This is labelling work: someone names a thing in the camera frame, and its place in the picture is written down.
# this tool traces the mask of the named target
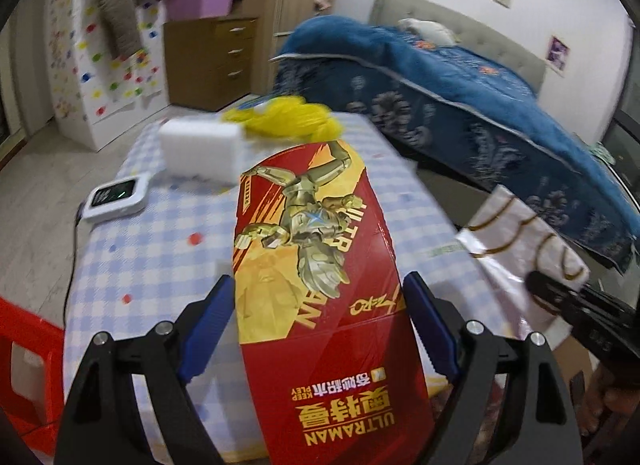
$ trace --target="brown dresser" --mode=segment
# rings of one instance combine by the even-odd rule
[[[257,18],[205,18],[164,25],[169,102],[218,111],[251,93]]]

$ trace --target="yellow plush toy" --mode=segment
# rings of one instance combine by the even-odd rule
[[[302,97],[276,97],[264,105],[222,115],[228,122],[240,122],[247,132],[276,138],[299,138],[306,143],[337,140],[340,122],[322,104],[307,104]]]

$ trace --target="digital clock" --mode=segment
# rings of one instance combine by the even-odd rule
[[[87,198],[82,218],[98,223],[141,211],[148,200],[152,177],[150,173],[137,174],[96,187]]]

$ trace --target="bed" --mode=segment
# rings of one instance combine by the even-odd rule
[[[457,46],[426,50],[395,27],[444,24]],[[367,116],[404,155],[490,192],[503,184],[566,238],[625,271],[640,214],[587,149],[538,106],[545,63],[448,8],[376,0],[369,25],[300,25],[276,60],[276,95]]]

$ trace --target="ultraman box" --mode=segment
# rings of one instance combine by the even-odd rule
[[[242,175],[244,365],[274,465],[412,465],[433,428],[385,220],[358,154],[307,144]]]

